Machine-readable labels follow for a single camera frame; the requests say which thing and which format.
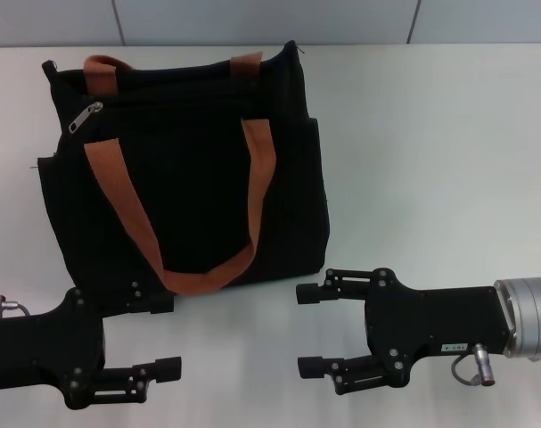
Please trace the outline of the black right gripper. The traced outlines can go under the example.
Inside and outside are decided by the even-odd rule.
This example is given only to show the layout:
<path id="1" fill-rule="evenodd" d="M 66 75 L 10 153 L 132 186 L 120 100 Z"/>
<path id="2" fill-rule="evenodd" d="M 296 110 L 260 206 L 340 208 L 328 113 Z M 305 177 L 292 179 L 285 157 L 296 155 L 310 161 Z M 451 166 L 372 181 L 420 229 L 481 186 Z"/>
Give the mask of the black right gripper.
<path id="1" fill-rule="evenodd" d="M 507 322 L 492 286 L 416 290 L 388 268 L 328 268 L 322 284 L 298 284 L 296 297 L 299 305 L 365 300 L 372 356 L 298 358 L 302 379 L 329 375 L 337 395 L 386 385 L 402 388 L 422 358 L 470 354 L 477 344 L 501 354 L 507 343 Z"/>

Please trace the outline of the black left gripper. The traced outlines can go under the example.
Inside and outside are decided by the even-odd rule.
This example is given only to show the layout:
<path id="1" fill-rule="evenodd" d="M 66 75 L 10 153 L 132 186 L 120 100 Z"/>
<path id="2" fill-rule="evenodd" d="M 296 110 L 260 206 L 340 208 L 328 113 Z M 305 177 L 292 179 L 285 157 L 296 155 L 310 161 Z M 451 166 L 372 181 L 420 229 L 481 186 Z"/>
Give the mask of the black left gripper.
<path id="1" fill-rule="evenodd" d="M 55 309 L 0 318 L 0 390 L 45 384 L 58 389 L 70 409 L 91 404 L 144 403 L 149 383 L 181 379 L 180 357 L 103 369 L 102 315 L 169 313 L 174 295 L 160 284 L 128 280 L 101 290 L 101 313 L 78 289 Z"/>

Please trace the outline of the black bag with orange handles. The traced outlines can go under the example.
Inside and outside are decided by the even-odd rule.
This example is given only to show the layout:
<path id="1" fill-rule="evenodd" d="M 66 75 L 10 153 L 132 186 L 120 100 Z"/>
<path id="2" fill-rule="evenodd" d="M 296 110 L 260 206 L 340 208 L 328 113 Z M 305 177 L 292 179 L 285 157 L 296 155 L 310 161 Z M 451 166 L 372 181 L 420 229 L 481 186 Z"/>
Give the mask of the black bag with orange handles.
<path id="1" fill-rule="evenodd" d="M 61 137 L 37 162 L 78 287 L 128 280 L 179 295 L 317 273 L 330 225 L 299 49 L 171 70 L 105 55 L 45 62 Z M 75 133 L 69 124 L 103 108 Z"/>

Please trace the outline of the silver metal zipper pull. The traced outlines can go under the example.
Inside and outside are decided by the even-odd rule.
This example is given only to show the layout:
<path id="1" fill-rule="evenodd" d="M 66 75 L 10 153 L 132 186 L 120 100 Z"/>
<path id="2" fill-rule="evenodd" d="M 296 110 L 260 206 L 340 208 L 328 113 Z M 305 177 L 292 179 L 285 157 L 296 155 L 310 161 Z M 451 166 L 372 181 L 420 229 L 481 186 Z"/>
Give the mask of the silver metal zipper pull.
<path id="1" fill-rule="evenodd" d="M 69 132 L 75 134 L 90 116 L 96 114 L 103 108 L 102 102 L 94 102 L 88 105 L 79 115 L 69 124 Z"/>

